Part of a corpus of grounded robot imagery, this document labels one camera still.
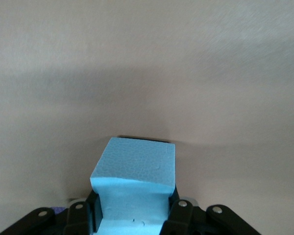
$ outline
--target textured blue surface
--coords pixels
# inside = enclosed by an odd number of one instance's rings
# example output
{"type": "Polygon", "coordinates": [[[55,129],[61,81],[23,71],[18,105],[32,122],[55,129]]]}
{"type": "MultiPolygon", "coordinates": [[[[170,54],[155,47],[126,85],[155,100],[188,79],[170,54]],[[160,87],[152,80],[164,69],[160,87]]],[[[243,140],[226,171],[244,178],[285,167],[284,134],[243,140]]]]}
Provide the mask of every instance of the textured blue surface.
{"type": "Polygon", "coordinates": [[[175,146],[112,138],[92,176],[103,222],[98,234],[159,234],[175,188],[175,146]]]}

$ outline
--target silver screw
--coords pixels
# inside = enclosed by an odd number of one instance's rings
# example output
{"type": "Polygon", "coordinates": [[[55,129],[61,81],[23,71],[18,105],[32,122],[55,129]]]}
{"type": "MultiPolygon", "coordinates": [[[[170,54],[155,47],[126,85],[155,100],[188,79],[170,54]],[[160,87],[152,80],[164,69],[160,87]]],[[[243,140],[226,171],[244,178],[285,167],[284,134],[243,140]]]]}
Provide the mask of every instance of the silver screw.
{"type": "Polygon", "coordinates": [[[38,214],[38,216],[39,216],[39,217],[43,217],[43,216],[45,216],[46,214],[48,214],[47,211],[42,211],[42,212],[40,212],[40,213],[38,214]]]}
{"type": "Polygon", "coordinates": [[[218,214],[221,214],[222,213],[222,209],[220,207],[213,207],[212,210],[215,212],[215,213],[218,213],[218,214]]]}
{"type": "Polygon", "coordinates": [[[75,208],[76,208],[76,209],[81,209],[81,208],[83,208],[83,204],[77,204],[77,205],[75,206],[75,208]]]}
{"type": "Polygon", "coordinates": [[[181,207],[186,207],[187,206],[187,202],[186,201],[179,201],[178,205],[181,207]]]}

